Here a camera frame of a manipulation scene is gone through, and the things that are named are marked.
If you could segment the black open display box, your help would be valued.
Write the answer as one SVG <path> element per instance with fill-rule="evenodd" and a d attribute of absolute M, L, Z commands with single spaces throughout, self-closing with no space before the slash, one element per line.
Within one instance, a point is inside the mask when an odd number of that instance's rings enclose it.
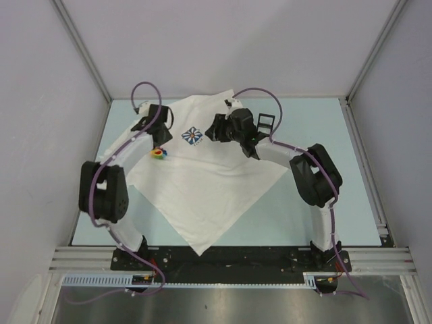
<path fill-rule="evenodd" d="M 266 114 L 266 113 L 260 113 L 258 117 L 257 122 L 257 130 L 259 132 L 262 132 L 266 135 L 270 135 L 273 131 L 273 127 L 275 124 L 275 116 Z"/>

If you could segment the rainbow plush flower brooch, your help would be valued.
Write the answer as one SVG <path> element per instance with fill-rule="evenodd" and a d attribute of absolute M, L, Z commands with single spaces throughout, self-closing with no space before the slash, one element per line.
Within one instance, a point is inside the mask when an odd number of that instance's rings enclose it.
<path fill-rule="evenodd" d="M 151 151 L 151 157 L 158 160 L 163 160 L 167 156 L 167 151 L 163 148 L 155 148 Z"/>

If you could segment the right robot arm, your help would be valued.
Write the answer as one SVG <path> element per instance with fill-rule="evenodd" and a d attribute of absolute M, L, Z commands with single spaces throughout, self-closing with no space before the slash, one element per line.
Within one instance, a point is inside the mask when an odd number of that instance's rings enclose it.
<path fill-rule="evenodd" d="M 205 135 L 213 142 L 237 142 L 246 157 L 270 161 L 292 172 L 300 197 L 319 208 L 320 215 L 313 218 L 311 240 L 318 250 L 311 254 L 311 262 L 316 269 L 326 271 L 335 264 L 332 250 L 340 250 L 334 206 L 343 179 L 323 145 L 314 144 L 304 150 L 275 141 L 274 125 L 273 115 L 261 113 L 256 124 L 249 109 L 237 108 L 228 114 L 217 113 Z"/>

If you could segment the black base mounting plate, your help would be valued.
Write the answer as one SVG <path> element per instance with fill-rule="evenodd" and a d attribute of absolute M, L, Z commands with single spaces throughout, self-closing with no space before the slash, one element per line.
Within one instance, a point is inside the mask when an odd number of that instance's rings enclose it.
<path fill-rule="evenodd" d="M 332 250 L 320 251 L 313 246 L 213 246 L 202 255 L 197 255 L 187 246 L 143 246 L 138 251 L 128 253 L 117 248 L 111 258 L 112 270 L 141 270 L 146 267 L 143 261 L 172 271 L 181 266 L 211 267 L 269 267 L 276 266 L 291 272 L 341 272 L 351 270 L 347 251 L 337 245 L 338 254 Z"/>

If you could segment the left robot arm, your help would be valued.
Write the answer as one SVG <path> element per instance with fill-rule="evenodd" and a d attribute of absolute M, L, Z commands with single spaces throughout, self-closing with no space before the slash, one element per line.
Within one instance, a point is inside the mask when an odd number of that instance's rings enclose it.
<path fill-rule="evenodd" d="M 117 246 L 127 251 L 126 262 L 133 269 L 145 268 L 149 253 L 144 236 L 127 216 L 129 196 L 127 174 L 147 154 L 169 142 L 174 116 L 170 107 L 143 103 L 140 119 L 126 130 L 113 148 L 96 162 L 81 166 L 78 206 L 95 227 L 106 228 Z"/>

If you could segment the aluminium front frame rail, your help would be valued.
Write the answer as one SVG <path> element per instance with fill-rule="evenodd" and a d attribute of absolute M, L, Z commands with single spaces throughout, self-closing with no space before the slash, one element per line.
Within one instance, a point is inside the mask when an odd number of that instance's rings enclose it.
<path fill-rule="evenodd" d="M 106 272 L 111 264 L 113 246 L 63 246 L 55 249 L 49 269 L 52 271 Z M 412 275 L 416 267 L 408 248 L 345 249 L 352 270 L 359 275 Z"/>

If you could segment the white t-shirt with daisy print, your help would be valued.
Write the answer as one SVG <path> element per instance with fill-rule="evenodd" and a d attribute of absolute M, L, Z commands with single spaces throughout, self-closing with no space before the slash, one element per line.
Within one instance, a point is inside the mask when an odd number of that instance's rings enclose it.
<path fill-rule="evenodd" d="M 215 114 L 226 114 L 232 90 L 194 95 L 170 104 L 173 138 L 167 156 L 145 151 L 126 184 L 137 189 L 185 239 L 197 255 L 213 245 L 287 171 L 269 161 L 248 158 L 235 142 L 213 142 L 205 131 Z"/>

